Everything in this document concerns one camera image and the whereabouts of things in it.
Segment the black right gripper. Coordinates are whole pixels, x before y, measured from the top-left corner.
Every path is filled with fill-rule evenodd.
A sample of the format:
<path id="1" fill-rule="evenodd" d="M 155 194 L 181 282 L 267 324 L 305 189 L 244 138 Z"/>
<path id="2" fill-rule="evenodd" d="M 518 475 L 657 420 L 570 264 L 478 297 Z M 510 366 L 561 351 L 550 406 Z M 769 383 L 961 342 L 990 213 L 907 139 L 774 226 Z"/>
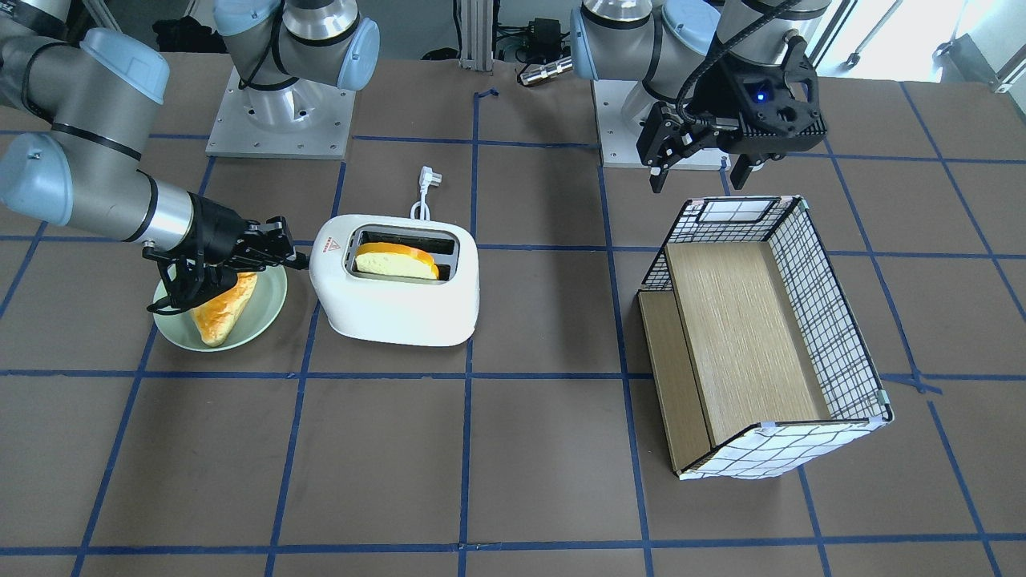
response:
<path id="1" fill-rule="evenodd" d="M 156 263 L 165 291 L 148 312 L 187 312 L 233 288 L 242 272 L 309 269 L 310 258 L 304 253 L 276 252 L 292 249 L 292 233 L 282 216 L 260 223 L 192 193 L 186 200 L 189 222 L 180 240 L 168 246 L 155 238 L 143 241 L 143 258 Z"/>

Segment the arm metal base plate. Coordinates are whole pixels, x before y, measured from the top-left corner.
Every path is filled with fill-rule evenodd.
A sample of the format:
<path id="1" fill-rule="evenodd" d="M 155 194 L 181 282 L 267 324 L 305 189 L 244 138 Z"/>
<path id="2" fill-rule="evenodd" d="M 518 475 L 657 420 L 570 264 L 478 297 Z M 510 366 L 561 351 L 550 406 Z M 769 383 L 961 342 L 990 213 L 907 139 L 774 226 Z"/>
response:
<path id="1" fill-rule="evenodd" d="M 205 147 L 209 156 L 345 159 L 355 91 L 304 79 L 279 91 L 239 84 L 232 70 Z"/>
<path id="2" fill-rule="evenodd" d="M 605 167 L 644 168 L 636 143 L 642 122 L 656 100 L 641 81 L 595 80 L 592 82 L 595 119 Z"/>

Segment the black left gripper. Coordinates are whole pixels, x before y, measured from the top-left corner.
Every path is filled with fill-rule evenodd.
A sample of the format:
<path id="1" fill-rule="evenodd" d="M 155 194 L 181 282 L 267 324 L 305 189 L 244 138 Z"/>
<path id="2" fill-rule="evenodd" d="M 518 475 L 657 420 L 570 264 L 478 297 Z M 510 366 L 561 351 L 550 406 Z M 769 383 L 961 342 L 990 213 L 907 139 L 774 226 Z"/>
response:
<path id="1" fill-rule="evenodd" d="M 806 152 L 821 143 L 828 128 L 806 47 L 803 37 L 794 36 L 781 63 L 762 66 L 713 40 L 711 51 L 722 56 L 696 81 L 685 110 L 697 119 L 726 119 L 737 127 L 719 134 L 715 127 L 677 120 L 667 103 L 654 103 L 636 141 L 639 161 L 652 172 L 652 193 L 662 192 L 671 167 L 715 143 L 739 154 L 729 175 L 736 191 L 762 167 L 762 155 Z"/>

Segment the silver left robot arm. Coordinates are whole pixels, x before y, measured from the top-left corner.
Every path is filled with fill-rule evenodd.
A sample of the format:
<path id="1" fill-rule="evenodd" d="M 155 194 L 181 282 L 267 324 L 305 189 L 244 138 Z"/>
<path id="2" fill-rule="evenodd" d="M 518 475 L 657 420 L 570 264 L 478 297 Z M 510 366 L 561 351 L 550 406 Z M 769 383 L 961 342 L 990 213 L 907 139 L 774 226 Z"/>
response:
<path id="1" fill-rule="evenodd" d="M 827 1 L 584 1 L 573 12 L 575 73 L 635 81 L 652 98 L 636 141 L 659 193 L 697 152 L 736 155 L 734 189 L 828 132 L 806 36 Z"/>

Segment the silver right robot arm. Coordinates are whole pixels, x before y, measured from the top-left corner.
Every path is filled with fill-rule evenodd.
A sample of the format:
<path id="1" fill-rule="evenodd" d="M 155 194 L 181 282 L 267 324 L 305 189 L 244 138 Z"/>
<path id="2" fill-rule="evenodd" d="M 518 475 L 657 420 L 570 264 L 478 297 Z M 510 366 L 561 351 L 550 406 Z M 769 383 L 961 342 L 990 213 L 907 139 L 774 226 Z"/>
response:
<path id="1" fill-rule="evenodd" d="M 2 105 L 48 124 L 2 157 L 2 203 L 56 226 L 142 244 L 165 296 L 151 312 L 187 312 L 268 267 L 305 270 L 285 218 L 266 223 L 162 182 L 139 162 L 170 68 L 121 30 L 66 40 L 67 1 L 2 4 Z M 216 1 L 216 32 L 260 127 L 307 127 L 316 88 L 359 91 L 380 57 L 380 26 L 355 1 Z"/>

